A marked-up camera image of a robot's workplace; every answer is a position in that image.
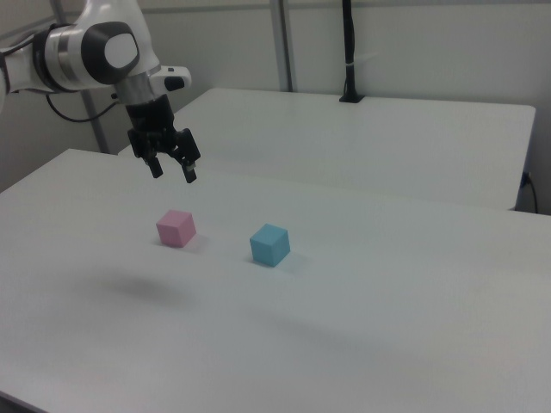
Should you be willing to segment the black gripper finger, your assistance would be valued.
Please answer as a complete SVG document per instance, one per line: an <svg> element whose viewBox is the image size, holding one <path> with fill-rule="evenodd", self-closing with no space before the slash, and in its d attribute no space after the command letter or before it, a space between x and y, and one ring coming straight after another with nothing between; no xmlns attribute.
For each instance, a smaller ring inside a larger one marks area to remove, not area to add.
<svg viewBox="0 0 551 413"><path fill-rule="evenodd" d="M201 157L201 153L188 128L176 132L174 137L176 145L171 156L180 163L186 182L192 183L197 179L195 163Z"/></svg>
<svg viewBox="0 0 551 413"><path fill-rule="evenodd" d="M154 178L159 178L163 174L163 169L156 153L145 155L144 162L149 167Z"/></svg>

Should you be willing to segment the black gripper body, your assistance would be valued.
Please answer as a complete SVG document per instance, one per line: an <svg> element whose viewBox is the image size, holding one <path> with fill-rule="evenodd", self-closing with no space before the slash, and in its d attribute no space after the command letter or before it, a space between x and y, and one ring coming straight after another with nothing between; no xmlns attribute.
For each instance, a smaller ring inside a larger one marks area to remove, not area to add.
<svg viewBox="0 0 551 413"><path fill-rule="evenodd" d="M174 135L175 116L167 95L162 95L150 102L127 105L127 113L132 123L128 131L131 146L136 157L152 153L171 154L176 145Z"/></svg>

